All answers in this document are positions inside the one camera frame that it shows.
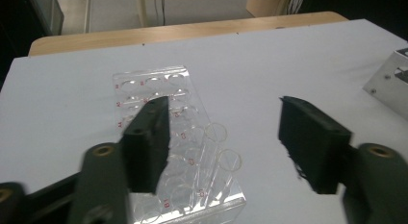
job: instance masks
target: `metal bracket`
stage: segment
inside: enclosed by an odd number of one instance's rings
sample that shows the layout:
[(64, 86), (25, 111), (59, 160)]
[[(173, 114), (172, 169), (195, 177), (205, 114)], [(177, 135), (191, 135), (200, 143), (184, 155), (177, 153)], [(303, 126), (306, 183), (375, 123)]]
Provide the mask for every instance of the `metal bracket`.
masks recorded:
[(394, 51), (363, 89), (408, 120), (408, 48)]

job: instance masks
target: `white table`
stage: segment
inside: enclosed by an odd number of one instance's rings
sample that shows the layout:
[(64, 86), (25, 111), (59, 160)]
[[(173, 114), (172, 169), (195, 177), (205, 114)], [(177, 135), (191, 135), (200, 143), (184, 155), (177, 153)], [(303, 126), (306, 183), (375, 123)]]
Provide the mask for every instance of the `white table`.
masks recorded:
[(408, 158), (408, 122), (362, 90), (406, 46), (357, 20), (17, 59), (0, 94), (0, 180), (34, 191), (76, 172), (86, 149), (119, 139), (112, 75), (184, 64), (242, 155), (247, 204), (237, 223), (345, 223), (340, 195), (297, 180), (277, 138), (279, 97), (315, 104), (354, 132), (354, 146), (375, 142)]

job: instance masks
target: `floor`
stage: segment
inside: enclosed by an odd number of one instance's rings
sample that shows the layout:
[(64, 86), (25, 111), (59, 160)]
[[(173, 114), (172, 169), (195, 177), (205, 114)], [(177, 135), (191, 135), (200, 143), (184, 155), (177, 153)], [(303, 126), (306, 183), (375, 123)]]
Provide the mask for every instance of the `floor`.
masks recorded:
[[(63, 35), (140, 28), (136, 0), (59, 0)], [(251, 18), (246, 0), (165, 0), (166, 25)], [(162, 0), (147, 0), (151, 26), (162, 26)]]

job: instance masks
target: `wooden table edge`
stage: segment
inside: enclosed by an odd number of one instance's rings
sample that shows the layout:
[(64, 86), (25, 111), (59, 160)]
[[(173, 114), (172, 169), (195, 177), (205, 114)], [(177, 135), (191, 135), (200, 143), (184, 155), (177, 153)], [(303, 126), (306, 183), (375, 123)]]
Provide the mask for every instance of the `wooden table edge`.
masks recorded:
[(28, 56), (72, 52), (123, 45), (154, 43), (179, 39), (309, 26), (347, 21), (335, 12), (313, 12), (249, 19), (170, 25), (79, 35), (42, 37), (35, 40)]

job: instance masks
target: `table surface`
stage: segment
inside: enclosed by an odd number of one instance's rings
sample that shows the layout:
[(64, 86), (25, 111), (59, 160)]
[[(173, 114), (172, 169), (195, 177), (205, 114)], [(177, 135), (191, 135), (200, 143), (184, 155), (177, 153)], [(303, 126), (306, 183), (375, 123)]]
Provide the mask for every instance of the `table surface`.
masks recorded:
[(42, 37), (33, 42), (29, 56), (309, 26), (340, 21), (347, 21), (347, 19), (335, 12), (314, 12), (80, 35)]
[(346, 223), (339, 195), (297, 180), (277, 138), (281, 102), (310, 101), (354, 133), (408, 157), (408, 122), (362, 90), (406, 41), (366, 20), (16, 59), (0, 94), (0, 179), (29, 191), (77, 172), (86, 149), (118, 140), (113, 74), (183, 64), (223, 147), (242, 155), (236, 223)]

